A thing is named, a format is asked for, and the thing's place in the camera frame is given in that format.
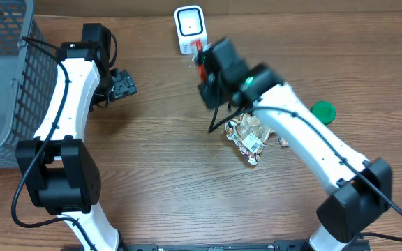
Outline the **red snack bar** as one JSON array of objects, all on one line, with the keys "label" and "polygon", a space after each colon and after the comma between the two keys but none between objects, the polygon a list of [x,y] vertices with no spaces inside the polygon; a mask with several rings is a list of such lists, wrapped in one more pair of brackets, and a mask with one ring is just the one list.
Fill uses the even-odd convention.
[{"label": "red snack bar", "polygon": [[198,68],[198,74],[202,82],[207,80],[207,74],[205,71],[205,67],[203,65],[203,52],[204,46],[200,39],[193,40],[190,43],[190,47],[193,53],[193,62],[195,63],[196,67]]}]

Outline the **clear brown snack bag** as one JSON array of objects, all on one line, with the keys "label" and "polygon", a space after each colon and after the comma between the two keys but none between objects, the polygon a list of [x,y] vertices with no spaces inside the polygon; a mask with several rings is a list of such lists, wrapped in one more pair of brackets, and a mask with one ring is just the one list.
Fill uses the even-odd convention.
[{"label": "clear brown snack bag", "polygon": [[228,140],[235,143],[239,152],[248,163],[256,166],[265,149],[269,136],[274,131],[263,125],[256,116],[241,114],[230,119],[224,125],[225,135]]}]

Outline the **orange snack packet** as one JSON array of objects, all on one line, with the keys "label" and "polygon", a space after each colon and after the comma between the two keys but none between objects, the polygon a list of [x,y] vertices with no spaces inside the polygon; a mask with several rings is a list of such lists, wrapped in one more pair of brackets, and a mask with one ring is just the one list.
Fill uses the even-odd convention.
[{"label": "orange snack packet", "polygon": [[279,137],[278,141],[279,141],[279,144],[280,144],[281,147],[289,147],[288,142],[284,138]]}]

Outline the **green lid Knorr jar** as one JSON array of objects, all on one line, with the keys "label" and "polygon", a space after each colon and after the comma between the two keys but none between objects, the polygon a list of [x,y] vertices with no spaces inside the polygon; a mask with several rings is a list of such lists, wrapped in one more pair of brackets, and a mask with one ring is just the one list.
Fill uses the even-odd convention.
[{"label": "green lid Knorr jar", "polygon": [[310,111],[325,125],[332,123],[337,115],[335,106],[325,100],[318,101],[310,108]]}]

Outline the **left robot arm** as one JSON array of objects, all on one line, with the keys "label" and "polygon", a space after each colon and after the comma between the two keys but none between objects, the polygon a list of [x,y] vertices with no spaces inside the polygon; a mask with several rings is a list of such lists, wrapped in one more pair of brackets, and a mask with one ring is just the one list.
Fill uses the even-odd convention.
[{"label": "left robot arm", "polygon": [[100,23],[86,23],[79,42],[63,42],[51,59],[57,79],[40,127],[18,142],[15,158],[22,180],[11,204],[20,227],[65,222],[81,250],[125,250],[121,234],[101,204],[101,175],[84,144],[85,125],[94,106],[137,93],[126,70],[114,67],[117,40]]}]

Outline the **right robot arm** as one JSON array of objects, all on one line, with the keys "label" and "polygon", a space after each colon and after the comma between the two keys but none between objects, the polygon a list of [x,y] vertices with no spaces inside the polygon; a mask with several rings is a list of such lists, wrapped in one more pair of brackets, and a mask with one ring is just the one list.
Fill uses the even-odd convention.
[{"label": "right robot arm", "polygon": [[267,64],[250,68],[228,38],[209,45],[194,41],[191,49],[208,108],[228,102],[256,116],[286,140],[328,194],[316,211],[320,227],[305,249],[343,250],[389,209],[389,164],[371,162],[340,140]]}]

